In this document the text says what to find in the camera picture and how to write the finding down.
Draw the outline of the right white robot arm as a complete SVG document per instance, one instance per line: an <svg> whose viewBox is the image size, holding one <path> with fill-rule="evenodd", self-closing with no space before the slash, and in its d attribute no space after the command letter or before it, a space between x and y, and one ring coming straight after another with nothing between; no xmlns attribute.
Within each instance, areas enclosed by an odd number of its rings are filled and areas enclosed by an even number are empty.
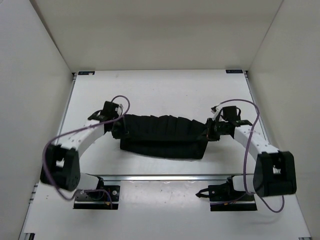
<svg viewBox="0 0 320 240"><path fill-rule="evenodd" d="M297 191L294 156L289 151L280 151L258 132L248 120L207 120L207 139L218 141L220 136L231 136L245 148L245 156L255 161L254 173L233 176L224 187L224 195L236 200L242 192L259 197L293 195Z"/></svg>

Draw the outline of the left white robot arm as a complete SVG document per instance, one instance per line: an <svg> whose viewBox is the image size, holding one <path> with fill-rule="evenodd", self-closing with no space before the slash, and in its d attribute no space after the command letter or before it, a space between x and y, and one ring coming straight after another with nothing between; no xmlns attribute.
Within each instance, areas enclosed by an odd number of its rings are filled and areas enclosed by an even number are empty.
<svg viewBox="0 0 320 240"><path fill-rule="evenodd" d="M97 139L112 129L114 122L123 117L119 106L111 111L97 110L88 117L82 128L56 137L66 136L64 141L55 144L55 139L50 140L42 152L40 181L57 190L77 190L87 192L93 199L101 198L105 192L104 185L99 177L81 173L80 157Z"/></svg>

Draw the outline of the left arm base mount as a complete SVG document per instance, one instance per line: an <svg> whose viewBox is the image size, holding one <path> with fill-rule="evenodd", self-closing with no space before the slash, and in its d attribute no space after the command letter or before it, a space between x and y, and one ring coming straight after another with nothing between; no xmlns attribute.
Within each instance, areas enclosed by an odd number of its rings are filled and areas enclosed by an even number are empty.
<svg viewBox="0 0 320 240"><path fill-rule="evenodd" d="M104 185L102 191L78 194L73 202L75 210L118 210L120 200L120 185Z"/></svg>

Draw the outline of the black pleated skirt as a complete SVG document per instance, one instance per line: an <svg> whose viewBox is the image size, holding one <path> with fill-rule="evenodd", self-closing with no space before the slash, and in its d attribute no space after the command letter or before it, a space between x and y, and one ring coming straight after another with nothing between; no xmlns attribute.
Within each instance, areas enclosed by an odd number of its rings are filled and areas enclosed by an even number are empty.
<svg viewBox="0 0 320 240"><path fill-rule="evenodd" d="M165 159L203 158L208 145L206 124L172 115L124 117L128 136L119 139L121 150Z"/></svg>

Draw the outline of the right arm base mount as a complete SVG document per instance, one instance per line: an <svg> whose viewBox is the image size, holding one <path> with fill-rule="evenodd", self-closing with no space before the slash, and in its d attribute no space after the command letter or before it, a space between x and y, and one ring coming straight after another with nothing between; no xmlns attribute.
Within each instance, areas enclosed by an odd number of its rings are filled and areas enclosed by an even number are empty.
<svg viewBox="0 0 320 240"><path fill-rule="evenodd" d="M234 190L232 183L208 185L195 194L198 198L209 199L211 212L253 212L257 211L253 195Z"/></svg>

